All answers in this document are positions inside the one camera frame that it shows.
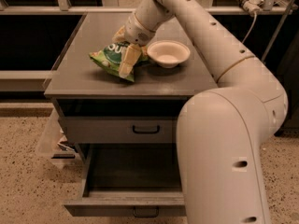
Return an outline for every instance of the snack bag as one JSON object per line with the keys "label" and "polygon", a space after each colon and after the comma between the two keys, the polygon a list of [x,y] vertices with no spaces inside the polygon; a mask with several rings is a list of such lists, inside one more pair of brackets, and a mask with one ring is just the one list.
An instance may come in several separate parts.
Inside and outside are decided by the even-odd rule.
{"label": "snack bag", "polygon": [[[121,56],[125,53],[127,47],[130,46],[129,42],[117,42],[113,43],[103,50],[98,52],[91,52],[89,54],[90,58],[100,67],[102,67],[109,74],[120,77],[119,69],[121,64]],[[141,48],[142,52],[138,58],[137,63],[147,61],[149,59],[146,48]],[[134,69],[131,71],[128,77],[125,78],[131,82],[134,82]]]}

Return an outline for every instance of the white bowl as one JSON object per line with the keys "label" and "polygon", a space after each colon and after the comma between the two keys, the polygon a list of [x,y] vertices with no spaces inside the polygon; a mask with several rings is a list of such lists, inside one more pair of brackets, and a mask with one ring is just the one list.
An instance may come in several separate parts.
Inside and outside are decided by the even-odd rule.
{"label": "white bowl", "polygon": [[190,50],[180,42],[164,40],[150,44],[148,55],[161,67],[173,68],[189,58]]}

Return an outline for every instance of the black handle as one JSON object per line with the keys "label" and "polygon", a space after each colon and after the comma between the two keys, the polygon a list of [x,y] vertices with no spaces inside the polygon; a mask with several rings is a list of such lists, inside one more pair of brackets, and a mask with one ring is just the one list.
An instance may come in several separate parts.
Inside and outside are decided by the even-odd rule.
{"label": "black handle", "polygon": [[133,208],[133,216],[137,218],[155,218],[159,216],[159,207],[156,207],[156,212],[154,214],[138,214],[136,208]]}
{"label": "black handle", "polygon": [[133,125],[132,130],[133,133],[137,133],[137,134],[156,134],[160,131],[160,125],[157,125],[154,131],[138,131],[135,125]]}

